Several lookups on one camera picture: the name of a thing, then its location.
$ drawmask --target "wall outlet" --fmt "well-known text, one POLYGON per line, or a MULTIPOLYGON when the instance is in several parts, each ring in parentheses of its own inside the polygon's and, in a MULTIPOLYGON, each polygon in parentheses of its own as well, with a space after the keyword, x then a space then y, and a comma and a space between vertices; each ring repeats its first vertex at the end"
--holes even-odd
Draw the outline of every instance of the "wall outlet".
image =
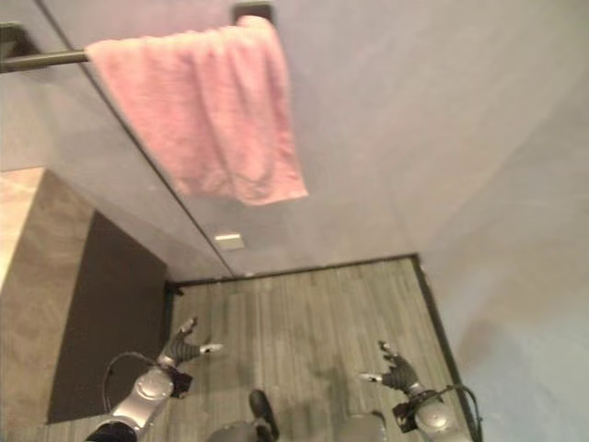
POLYGON ((243 238, 241 238, 241 234, 239 233, 225 233, 223 235, 215 235, 214 242, 217 243, 219 249, 226 251, 246 248, 243 238))

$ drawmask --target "gray wall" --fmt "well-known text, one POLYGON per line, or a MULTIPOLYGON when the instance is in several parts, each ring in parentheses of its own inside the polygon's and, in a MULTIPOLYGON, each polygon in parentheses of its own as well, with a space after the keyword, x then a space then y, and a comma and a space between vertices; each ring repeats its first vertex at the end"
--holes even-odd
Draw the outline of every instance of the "gray wall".
MULTIPOLYGON (((46 3, 77 47, 224 25, 233 4, 46 3)), ((236 273, 424 250, 587 67, 588 9, 576 0, 275 2, 311 196, 254 208, 185 203, 209 236, 243 234, 248 248, 225 255, 236 273)))
POLYGON ((424 253, 488 440, 586 441, 589 72, 424 253))

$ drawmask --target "black trim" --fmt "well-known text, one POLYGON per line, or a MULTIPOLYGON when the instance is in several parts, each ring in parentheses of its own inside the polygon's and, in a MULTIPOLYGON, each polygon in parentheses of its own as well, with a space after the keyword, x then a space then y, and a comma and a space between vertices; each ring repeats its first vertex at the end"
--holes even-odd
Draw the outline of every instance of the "black trim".
MULTIPOLYGON (((450 343, 448 342, 448 338, 445 334, 444 324, 440 318, 440 312, 438 310, 437 304, 435 303, 432 289, 428 283, 427 273, 423 269, 422 259, 417 253, 410 258, 411 262, 413 263, 413 270, 417 276, 417 281, 423 293, 425 305, 430 312, 430 319, 432 320, 433 329, 435 331, 435 335, 438 338, 438 342, 440 343, 440 348, 442 349, 442 354, 444 355, 445 364, 448 367, 448 371, 450 372, 450 378, 454 384, 461 385, 462 379, 460 378, 460 373, 458 372, 458 366, 456 365, 456 360, 452 354, 450 343)), ((467 421, 470 437, 472 440, 477 440, 477 424, 472 414, 472 410, 470 410, 470 406, 468 405, 467 396, 465 392, 461 390, 457 390, 456 395, 460 401, 462 413, 464 414, 464 417, 467 421)))
POLYGON ((255 273, 255 274, 234 274, 233 276, 222 276, 220 278, 205 278, 205 279, 189 279, 186 281, 177 281, 174 283, 174 286, 177 288, 181 287, 192 287, 194 285, 206 285, 212 283, 231 283, 235 281, 245 281, 250 279, 260 279, 260 278, 268 278, 273 276, 282 276, 284 274, 295 274, 295 273, 304 273, 304 272, 316 272, 319 270, 329 270, 329 269, 339 269, 341 267, 349 267, 351 265, 359 265, 359 264, 371 264, 374 262, 385 262, 385 261, 395 261, 395 260, 403 260, 403 259, 411 259, 412 257, 416 256, 416 253, 407 253, 405 255, 397 255, 397 256, 387 256, 387 257, 380 257, 380 258, 373 258, 369 260, 360 260, 360 261, 351 261, 351 262, 340 262, 337 264, 328 264, 328 265, 316 265, 316 266, 309 266, 309 267, 298 267, 296 269, 284 270, 280 272, 262 272, 262 273, 255 273))
MULTIPOLYGON (((456 366, 456 361, 454 356, 452 355, 452 350, 450 348, 450 344, 448 339, 445 335, 444 325, 442 323, 442 319, 440 318, 440 313, 438 311, 438 307, 435 304, 435 299, 433 297, 432 289, 427 281, 427 275, 422 267, 422 259, 419 253, 408 253, 405 255, 398 255, 398 256, 388 256, 382 258, 374 258, 371 260, 363 260, 363 261, 355 261, 355 262, 342 262, 338 264, 331 264, 325 266, 315 266, 315 267, 301 267, 298 269, 287 270, 283 272, 268 272, 268 273, 257 273, 251 276, 247 275, 236 275, 233 277, 223 277, 223 278, 211 278, 211 279, 197 279, 197 280, 190 280, 190 281, 179 281, 174 283, 175 287, 190 287, 194 285, 207 285, 212 283, 227 283, 227 282, 235 282, 235 281, 245 281, 251 279, 259 279, 259 278, 268 278, 273 276, 281 276, 285 274, 294 274, 294 273, 302 273, 302 272, 317 272, 320 270, 329 270, 329 269, 339 269, 341 267, 349 267, 353 265, 359 264, 371 264, 376 262, 387 262, 387 261, 399 261, 399 260, 411 260, 413 265, 413 271, 417 277, 418 284, 423 294, 423 299, 425 301, 425 305, 430 313, 430 319, 432 320, 433 330, 435 331, 435 335, 438 338, 438 343, 440 343, 440 347, 442 349, 442 355, 444 356, 444 361, 446 366, 448 367, 448 372, 450 373, 450 378, 452 382, 455 384, 462 384, 462 380, 460 379, 460 374, 458 373, 458 367, 456 366)), ((464 392, 457 391, 458 400, 460 401, 460 406, 462 408, 462 413, 465 416, 468 425, 468 431, 473 438, 476 440, 476 423, 473 417, 472 411, 468 406, 468 400, 464 392)))
MULTIPOLYGON (((74 46, 72 45, 72 43, 69 41, 69 39, 65 35, 64 31, 62 30, 59 23, 57 22, 57 19, 53 16, 53 14, 49 10, 49 8, 43 3, 42 0, 35 0, 35 4, 37 5, 37 7, 41 11, 41 13, 44 15, 45 19, 52 26, 53 31, 60 38, 60 40, 62 41, 62 44, 69 51, 74 51, 75 50, 74 46)), ((170 192, 170 194, 172 195, 174 200, 176 200, 176 203, 178 203, 178 205, 184 211, 184 213, 189 218, 189 220, 193 223, 193 225, 196 227, 196 229, 201 233, 202 237, 209 244, 209 246, 211 247, 211 249, 213 250, 213 252, 217 256, 219 261, 224 265, 224 267, 227 269, 227 271, 230 274, 235 275, 233 270, 231 269, 231 267, 229 267, 229 264, 227 263, 225 258, 223 258, 223 256, 221 255, 221 252, 219 252, 219 250, 217 250, 217 248, 214 246, 214 243, 209 239, 209 237, 206 235, 206 233, 202 229, 201 225, 196 221, 194 216, 192 216, 191 211, 188 210, 188 207, 186 207, 186 205, 182 202, 180 197, 174 192, 174 189, 172 188, 172 186, 167 182, 166 177, 164 177, 162 172, 159 171, 159 169, 156 166, 155 161, 153 159, 151 159, 147 155, 147 153, 144 151, 144 149, 141 146, 141 143, 139 142, 137 137, 134 135, 133 131, 131 131, 131 129, 129 128, 127 123, 123 120, 121 115, 117 112, 115 107, 112 105, 112 103, 110 102, 110 100, 108 99, 108 97, 106 96, 106 94, 104 93, 104 91, 102 90, 100 85, 98 84, 97 80, 90 74, 90 71, 88 70, 88 68, 82 64, 79 64, 78 67, 82 70, 82 72, 86 76, 87 80, 90 82, 90 85, 96 90, 97 94, 100 96, 100 98, 102 99, 104 104, 107 106, 107 108, 109 108, 109 111, 112 113, 114 118, 117 120, 117 122, 121 126, 122 130, 127 134, 129 139, 131 139, 131 141, 133 142, 133 145, 137 148, 139 153, 143 156, 144 160, 147 162, 147 164, 149 164, 149 166, 151 166, 151 169, 156 173, 157 177, 164 183, 164 185, 166 186, 166 189, 170 192)))

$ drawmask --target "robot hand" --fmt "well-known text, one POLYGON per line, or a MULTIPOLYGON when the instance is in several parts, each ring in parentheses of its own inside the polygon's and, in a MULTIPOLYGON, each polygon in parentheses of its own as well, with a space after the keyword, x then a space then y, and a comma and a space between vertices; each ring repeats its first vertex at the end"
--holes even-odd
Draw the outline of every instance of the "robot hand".
POLYGON ((223 345, 220 343, 207 343, 205 345, 192 345, 186 343, 186 337, 194 331, 196 324, 196 318, 190 318, 182 324, 176 334, 167 342, 164 350, 157 358, 157 363, 159 365, 177 367, 199 355, 218 352, 223 349, 223 345))
POLYGON ((389 363, 388 372, 383 374, 361 373, 360 378, 368 382, 378 382, 394 390, 401 390, 407 396, 423 391, 417 373, 407 360, 398 354, 397 349, 389 343, 379 341, 378 346, 383 358, 389 363))

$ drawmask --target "black cable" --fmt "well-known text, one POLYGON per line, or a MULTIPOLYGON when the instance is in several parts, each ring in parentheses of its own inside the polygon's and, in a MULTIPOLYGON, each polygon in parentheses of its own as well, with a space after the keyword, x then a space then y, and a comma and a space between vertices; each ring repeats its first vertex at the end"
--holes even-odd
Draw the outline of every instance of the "black cable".
POLYGON ((102 378, 102 404, 104 405, 104 410, 106 413, 110 413, 110 410, 112 409, 112 407, 110 405, 109 394, 108 394, 108 387, 109 387, 110 375, 112 375, 112 368, 114 367, 114 365, 117 362, 119 362, 124 357, 134 357, 136 359, 140 359, 140 360, 144 361, 146 364, 148 364, 149 366, 156 366, 157 365, 156 361, 154 361, 153 359, 150 359, 149 357, 142 355, 141 353, 138 353, 138 352, 124 352, 124 353, 121 353, 120 355, 113 357, 110 360, 109 364, 107 365, 107 369, 104 372, 104 377, 102 378))
POLYGON ((477 401, 477 395, 469 387, 467 387, 466 385, 462 385, 462 384, 448 385, 442 391, 437 391, 437 395, 438 395, 438 397, 440 397, 443 394, 446 394, 448 391, 451 391, 451 390, 464 391, 469 396, 469 398, 472 400, 472 404, 475 409, 475 421, 477 422, 477 428, 476 428, 477 440, 475 442, 483 442, 482 441, 482 417, 480 417, 480 413, 479 413, 479 403, 477 401))

